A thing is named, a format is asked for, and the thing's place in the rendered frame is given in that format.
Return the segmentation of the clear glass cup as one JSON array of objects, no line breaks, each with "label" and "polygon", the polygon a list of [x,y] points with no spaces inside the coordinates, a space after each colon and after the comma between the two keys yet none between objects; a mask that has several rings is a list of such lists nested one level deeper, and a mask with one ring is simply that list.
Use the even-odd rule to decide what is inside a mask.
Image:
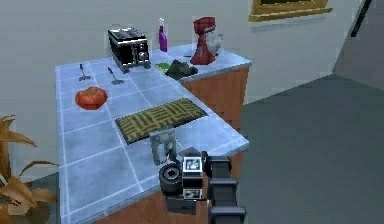
[{"label": "clear glass cup", "polygon": [[177,162],[175,129],[163,128],[149,133],[153,161],[159,166],[168,160]]}]

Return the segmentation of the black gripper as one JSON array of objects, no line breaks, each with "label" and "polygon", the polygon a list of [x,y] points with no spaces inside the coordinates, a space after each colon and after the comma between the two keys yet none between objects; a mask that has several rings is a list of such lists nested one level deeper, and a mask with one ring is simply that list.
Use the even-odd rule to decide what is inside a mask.
[{"label": "black gripper", "polygon": [[170,163],[159,171],[161,192],[168,212],[195,214],[198,200],[198,168],[196,165]]}]

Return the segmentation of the yellow black woven mat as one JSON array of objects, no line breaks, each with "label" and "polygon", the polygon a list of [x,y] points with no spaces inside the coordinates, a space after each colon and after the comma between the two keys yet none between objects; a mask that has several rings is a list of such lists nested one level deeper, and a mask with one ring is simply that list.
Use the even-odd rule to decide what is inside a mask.
[{"label": "yellow black woven mat", "polygon": [[115,120],[127,144],[149,136],[150,132],[165,127],[179,127],[207,113],[188,98],[181,98],[160,106],[137,112]]}]

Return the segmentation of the purple spray bottle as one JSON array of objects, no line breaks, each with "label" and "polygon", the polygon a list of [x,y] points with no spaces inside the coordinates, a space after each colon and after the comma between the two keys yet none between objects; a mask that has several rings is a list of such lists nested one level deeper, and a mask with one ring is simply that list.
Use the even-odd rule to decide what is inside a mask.
[{"label": "purple spray bottle", "polygon": [[164,19],[159,19],[159,30],[158,30],[158,41],[159,48],[161,51],[166,52],[168,50],[167,37],[164,33]]}]

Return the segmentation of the red stand mixer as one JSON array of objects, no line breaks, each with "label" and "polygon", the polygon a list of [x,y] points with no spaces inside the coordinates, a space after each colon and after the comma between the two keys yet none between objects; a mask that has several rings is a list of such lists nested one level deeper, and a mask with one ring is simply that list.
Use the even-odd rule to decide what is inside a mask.
[{"label": "red stand mixer", "polygon": [[216,19],[212,16],[202,17],[193,22],[194,32],[198,35],[196,51],[190,63],[208,65],[216,60],[221,47],[223,35],[216,33]]}]

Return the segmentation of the blue tiled kitchen counter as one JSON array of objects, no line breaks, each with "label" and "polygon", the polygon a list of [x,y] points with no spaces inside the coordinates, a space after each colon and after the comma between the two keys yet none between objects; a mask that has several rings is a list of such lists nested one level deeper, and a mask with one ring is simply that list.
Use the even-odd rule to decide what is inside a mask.
[{"label": "blue tiled kitchen counter", "polygon": [[[115,123],[119,117],[188,98],[207,116],[177,128],[179,148],[229,155],[232,174],[238,177],[249,143],[236,129],[252,63],[222,50],[215,62],[199,67],[189,79],[175,81],[157,68],[158,63],[186,61],[193,50],[191,44],[154,50],[153,67],[136,67],[127,74],[111,58],[57,67],[61,224],[206,224],[205,203],[199,203],[196,215],[167,212],[149,141],[127,144]],[[79,81],[79,64],[91,79]],[[107,67],[124,83],[111,84]],[[108,94],[97,110],[75,103],[76,94],[91,86]]]}]

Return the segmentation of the black chrome toaster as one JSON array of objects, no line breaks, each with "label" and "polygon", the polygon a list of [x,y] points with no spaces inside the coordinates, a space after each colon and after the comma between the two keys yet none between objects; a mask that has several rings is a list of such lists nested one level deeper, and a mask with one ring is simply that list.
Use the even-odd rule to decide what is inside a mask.
[{"label": "black chrome toaster", "polygon": [[151,67],[148,40],[135,28],[119,28],[107,31],[113,60],[123,74],[133,67]]}]

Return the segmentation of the black food turner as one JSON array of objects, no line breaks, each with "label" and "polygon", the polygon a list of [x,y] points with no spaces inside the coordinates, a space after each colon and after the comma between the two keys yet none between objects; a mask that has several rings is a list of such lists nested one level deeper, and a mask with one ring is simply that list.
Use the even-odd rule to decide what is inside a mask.
[{"label": "black food turner", "polygon": [[120,79],[117,79],[117,78],[116,78],[116,76],[115,76],[113,70],[112,70],[110,67],[107,67],[107,69],[108,69],[109,73],[112,75],[112,77],[114,78],[114,80],[111,81],[111,84],[113,84],[113,85],[118,85],[118,84],[122,84],[122,83],[124,83],[124,80],[120,80]]},{"label": "black food turner", "polygon": [[79,69],[81,70],[81,73],[82,73],[82,76],[79,77],[79,81],[91,79],[91,76],[88,76],[88,75],[85,74],[84,68],[83,68],[83,64],[79,64]]}]

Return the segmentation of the dark crumpled cloth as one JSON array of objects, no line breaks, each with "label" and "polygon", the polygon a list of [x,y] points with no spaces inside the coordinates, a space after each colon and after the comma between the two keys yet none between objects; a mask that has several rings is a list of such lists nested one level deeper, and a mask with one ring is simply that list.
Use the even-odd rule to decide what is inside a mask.
[{"label": "dark crumpled cloth", "polygon": [[195,75],[197,73],[198,69],[196,67],[190,67],[186,62],[180,62],[179,60],[174,60],[165,72],[167,76],[175,80]]}]

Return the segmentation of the gold framed picture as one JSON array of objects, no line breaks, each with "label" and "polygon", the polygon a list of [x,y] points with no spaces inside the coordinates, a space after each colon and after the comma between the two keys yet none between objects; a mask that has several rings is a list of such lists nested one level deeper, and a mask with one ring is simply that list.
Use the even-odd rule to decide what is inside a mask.
[{"label": "gold framed picture", "polygon": [[264,22],[330,13],[328,0],[252,0],[249,22]]}]

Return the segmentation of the red tomato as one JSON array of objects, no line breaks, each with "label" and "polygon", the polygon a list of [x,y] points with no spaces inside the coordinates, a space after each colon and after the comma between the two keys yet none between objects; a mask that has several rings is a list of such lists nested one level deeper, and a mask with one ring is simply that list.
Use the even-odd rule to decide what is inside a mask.
[{"label": "red tomato", "polygon": [[107,99],[108,94],[104,89],[91,86],[76,94],[75,103],[85,110],[97,110],[107,101]]}]

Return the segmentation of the brown house plant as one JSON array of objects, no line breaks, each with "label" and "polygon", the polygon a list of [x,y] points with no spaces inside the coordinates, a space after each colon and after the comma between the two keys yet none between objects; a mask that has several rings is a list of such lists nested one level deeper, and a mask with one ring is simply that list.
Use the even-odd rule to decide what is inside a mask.
[{"label": "brown house plant", "polygon": [[33,182],[20,180],[24,172],[35,165],[54,165],[49,161],[32,161],[17,177],[10,166],[9,144],[35,147],[36,143],[10,129],[13,115],[0,117],[0,224],[48,224],[51,215],[49,204],[56,203],[56,195],[48,189],[31,190]]}]

